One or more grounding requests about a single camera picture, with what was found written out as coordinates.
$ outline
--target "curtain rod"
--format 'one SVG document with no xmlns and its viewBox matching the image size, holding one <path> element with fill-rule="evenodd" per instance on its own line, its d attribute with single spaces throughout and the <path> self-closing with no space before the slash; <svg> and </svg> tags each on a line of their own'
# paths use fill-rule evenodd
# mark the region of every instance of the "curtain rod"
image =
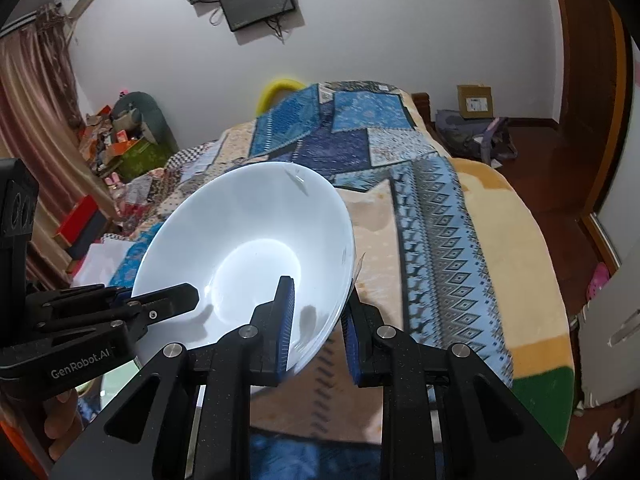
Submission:
<svg viewBox="0 0 640 480">
<path fill-rule="evenodd" d="M 11 34 L 14 30 L 18 30 L 19 28 L 23 28 L 25 25 L 29 25 L 34 22 L 36 19 L 38 11 L 34 10 L 29 14 L 25 14 L 23 17 L 18 18 L 17 20 L 13 20 L 11 23 L 5 25 L 0 29 L 0 38 L 4 38 L 7 34 Z"/>
</svg>

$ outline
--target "silver bolt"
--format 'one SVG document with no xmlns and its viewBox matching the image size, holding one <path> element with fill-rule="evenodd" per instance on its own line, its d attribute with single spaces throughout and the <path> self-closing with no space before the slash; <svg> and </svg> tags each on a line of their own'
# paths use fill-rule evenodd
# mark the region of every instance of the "silver bolt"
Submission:
<svg viewBox="0 0 640 480">
<path fill-rule="evenodd" d="M 162 353 L 165 357 L 176 357 L 182 352 L 182 345 L 180 343 L 169 343 L 162 349 Z"/>
<path fill-rule="evenodd" d="M 469 357 L 471 355 L 471 348 L 462 343 L 456 343 L 451 347 L 453 355 L 456 357 Z"/>
<path fill-rule="evenodd" d="M 257 335 L 258 329 L 253 325 L 244 325 L 238 329 L 241 338 L 249 339 Z"/>
<path fill-rule="evenodd" d="M 376 334 L 382 339 L 391 339 L 396 336 L 396 329 L 389 325 L 383 325 L 378 327 Z"/>
</svg>

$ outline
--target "pink object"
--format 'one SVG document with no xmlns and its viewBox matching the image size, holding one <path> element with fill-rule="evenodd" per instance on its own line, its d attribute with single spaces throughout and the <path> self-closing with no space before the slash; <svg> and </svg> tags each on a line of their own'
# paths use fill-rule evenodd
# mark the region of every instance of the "pink object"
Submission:
<svg viewBox="0 0 640 480">
<path fill-rule="evenodd" d="M 600 262 L 596 266 L 596 270 L 593 271 L 593 276 L 587 287 L 587 301 L 591 301 L 596 297 L 596 294 L 602 289 L 603 286 L 609 281 L 609 269 L 607 266 Z"/>
</svg>

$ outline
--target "cardboard box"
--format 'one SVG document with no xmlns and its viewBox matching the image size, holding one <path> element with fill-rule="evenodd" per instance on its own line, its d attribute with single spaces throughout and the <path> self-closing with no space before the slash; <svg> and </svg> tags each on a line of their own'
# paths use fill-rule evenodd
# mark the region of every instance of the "cardboard box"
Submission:
<svg viewBox="0 0 640 480">
<path fill-rule="evenodd" d="M 460 115 L 465 119 L 486 119 L 494 116 L 494 100 L 490 86 L 458 85 Z"/>
</svg>

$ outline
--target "dark red floor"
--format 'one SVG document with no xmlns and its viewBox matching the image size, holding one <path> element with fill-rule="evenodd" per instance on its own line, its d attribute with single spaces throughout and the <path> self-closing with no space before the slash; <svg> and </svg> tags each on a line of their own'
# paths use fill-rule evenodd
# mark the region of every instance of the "dark red floor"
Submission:
<svg viewBox="0 0 640 480">
<path fill-rule="evenodd" d="M 500 168 L 540 226 L 564 305 L 568 314 L 576 314 L 585 304 L 585 291 L 598 257 L 577 223 L 590 190 L 597 161 L 584 156 L 584 147 L 574 148 L 561 133 L 545 127 L 510 128 L 518 149 L 517 160 Z M 574 347 L 576 372 L 578 355 Z M 590 459 L 588 443 L 598 433 L 600 447 L 610 439 L 617 419 L 625 422 L 632 413 L 633 396 L 572 416 L 564 452 L 576 469 L 586 466 L 591 473 L 596 462 Z"/>
</svg>

